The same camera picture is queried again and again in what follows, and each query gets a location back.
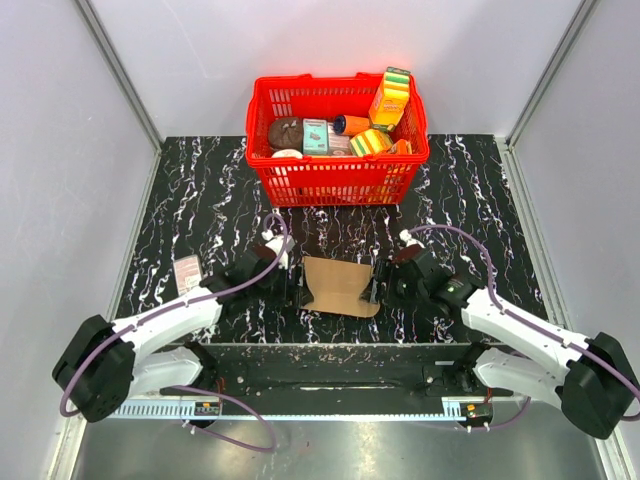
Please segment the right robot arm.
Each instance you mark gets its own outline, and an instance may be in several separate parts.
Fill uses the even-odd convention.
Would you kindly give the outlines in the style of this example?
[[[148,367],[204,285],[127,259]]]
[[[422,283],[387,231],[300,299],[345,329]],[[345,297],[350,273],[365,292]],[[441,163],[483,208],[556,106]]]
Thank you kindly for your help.
[[[488,287],[438,266],[412,245],[376,262],[360,295],[371,304],[424,307],[504,344],[474,342],[443,370],[443,385],[468,396],[502,389],[551,405],[583,433],[608,439],[634,401],[638,379],[615,338],[552,325]]]

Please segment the brown cardboard box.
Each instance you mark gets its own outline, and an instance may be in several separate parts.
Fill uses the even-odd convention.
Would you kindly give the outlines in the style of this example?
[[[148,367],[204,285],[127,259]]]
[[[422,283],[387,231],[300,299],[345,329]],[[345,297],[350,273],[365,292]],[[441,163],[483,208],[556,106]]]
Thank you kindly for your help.
[[[313,299],[302,300],[301,307],[357,318],[374,317],[380,305],[360,298],[372,272],[369,265],[307,256],[304,258],[305,283]]]

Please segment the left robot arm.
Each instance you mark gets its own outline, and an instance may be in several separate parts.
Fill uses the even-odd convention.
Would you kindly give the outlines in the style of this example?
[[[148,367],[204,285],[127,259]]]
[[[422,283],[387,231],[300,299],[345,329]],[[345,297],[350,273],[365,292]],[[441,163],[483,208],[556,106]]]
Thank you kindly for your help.
[[[86,319],[52,371],[63,391],[61,414],[95,423],[133,396],[185,388],[199,396],[211,392],[219,383],[217,360],[197,342],[173,342],[214,328],[253,301],[288,303],[293,245],[291,237],[278,235],[143,314],[111,322],[101,315]]]

